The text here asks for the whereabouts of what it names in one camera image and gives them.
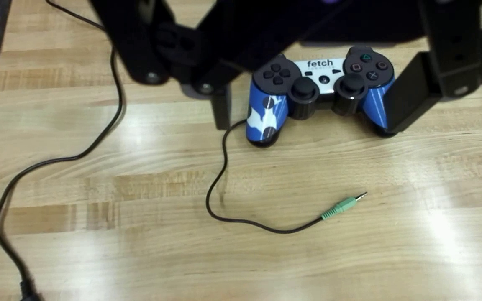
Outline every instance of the black power cord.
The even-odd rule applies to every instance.
[[[249,220],[234,220],[234,218],[224,218],[224,216],[219,216],[212,211],[211,208],[211,194],[214,191],[214,188],[217,186],[217,183],[221,181],[221,178],[224,176],[226,169],[227,169],[227,164],[229,164],[229,159],[227,159],[227,138],[229,134],[244,126],[246,121],[239,121],[236,123],[234,126],[231,126],[224,136],[222,136],[222,169],[219,171],[219,174],[216,176],[216,179],[211,183],[209,189],[207,189],[207,194],[206,194],[206,211],[211,218],[221,221],[221,223],[234,223],[234,225],[249,225],[249,226],[254,226],[254,228],[259,228],[259,230],[264,230],[267,233],[274,233],[274,235],[294,235],[294,233],[301,233],[321,221],[326,221],[333,216],[338,216],[351,208],[354,208],[358,205],[359,199],[363,199],[366,196],[366,193],[361,193],[354,198],[344,198],[341,199],[339,203],[333,205],[329,210],[326,210],[321,216],[301,225],[301,226],[296,226],[296,228],[289,228],[289,230],[276,230],[276,228],[269,228],[269,226],[264,226],[261,223],[256,223],[256,221],[249,221]]]
[[[80,22],[85,22],[98,31],[103,32],[103,27],[85,19],[85,17],[80,17],[73,12],[70,12],[68,9],[63,9],[57,4],[53,4],[52,0],[45,0],[50,7],[63,12],[63,14],[68,14],[70,17],[80,21]],[[20,171],[16,176],[11,178],[11,181],[6,184],[1,198],[0,198],[0,246],[1,250],[6,253],[6,256],[11,260],[11,263],[16,266],[16,270],[20,271],[20,278],[21,278],[21,283],[20,283],[20,288],[21,288],[21,301],[36,301],[40,300],[36,290],[35,290],[35,285],[33,285],[33,278],[31,278],[31,273],[28,271],[25,261],[20,258],[20,255],[13,250],[13,246],[10,245],[6,235],[5,235],[5,216],[6,216],[6,211],[10,208],[10,201],[11,201],[11,194],[15,191],[15,188],[18,186],[18,183],[28,176],[30,173],[33,171],[38,171],[41,168],[47,168],[47,166],[53,166],[53,164],[60,164],[60,163],[72,163],[72,161],[78,161],[78,159],[83,159],[87,158],[93,149],[97,149],[97,146],[108,136],[108,133],[120,123],[120,118],[124,116],[124,111],[125,111],[125,92],[124,92],[124,86],[120,82],[120,76],[118,76],[118,71],[117,71],[117,64],[115,64],[115,49],[112,47],[112,52],[110,52],[110,72],[112,72],[112,79],[113,79],[113,84],[115,84],[115,91],[117,91],[117,111],[115,114],[112,116],[112,119],[108,121],[108,124],[103,128],[103,131],[92,141],[92,144],[83,149],[82,153],[75,154],[75,156],[65,156],[65,158],[53,158],[53,159],[47,159],[47,161],[40,161],[36,164],[31,164],[28,166],[26,169]]]

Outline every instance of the wood grain surface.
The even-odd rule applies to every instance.
[[[58,4],[93,17],[85,0]],[[211,0],[169,2],[194,26]],[[400,72],[425,41],[376,49]],[[0,194],[20,169],[75,154],[115,111],[103,34],[41,0],[13,2],[0,57]],[[346,47],[288,51],[343,57]],[[482,89],[443,103],[393,139],[361,119],[316,113],[254,149],[236,131],[214,208],[296,226],[370,191],[336,220],[294,236],[221,225],[204,194],[222,158],[209,103],[170,81],[134,84],[122,71],[124,121],[87,159],[21,181],[6,233],[45,300],[455,300],[482,301]],[[234,82],[232,119],[249,76]],[[18,275],[0,251],[0,300]]]

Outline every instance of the game controller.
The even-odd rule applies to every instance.
[[[246,138],[259,148],[272,146],[288,118],[304,121],[324,99],[339,116],[359,109],[383,133],[383,96],[391,84],[391,62],[370,47],[351,47],[344,59],[291,62],[277,56],[252,74]]]
[[[277,56],[252,74],[246,138],[259,148],[272,146],[288,118],[308,119],[319,99],[333,96],[343,77],[343,59],[288,61]]]

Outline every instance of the controller thumbstick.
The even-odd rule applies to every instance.
[[[319,99],[319,87],[308,77],[299,77],[293,82],[289,92],[289,118],[291,119],[308,119],[313,111],[314,104]]]
[[[346,74],[334,84],[333,111],[339,116],[353,116],[358,111],[359,101],[365,99],[368,89],[361,76]]]

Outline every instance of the controller grip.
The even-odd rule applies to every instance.
[[[259,148],[276,143],[288,119],[286,96],[271,96],[259,91],[254,82],[249,91],[249,116],[246,119],[246,139]]]
[[[388,129],[388,116],[385,109],[385,94],[391,87],[393,81],[386,86],[381,86],[378,89],[370,89],[363,104],[361,111],[363,114],[373,123],[376,128],[386,131]]]

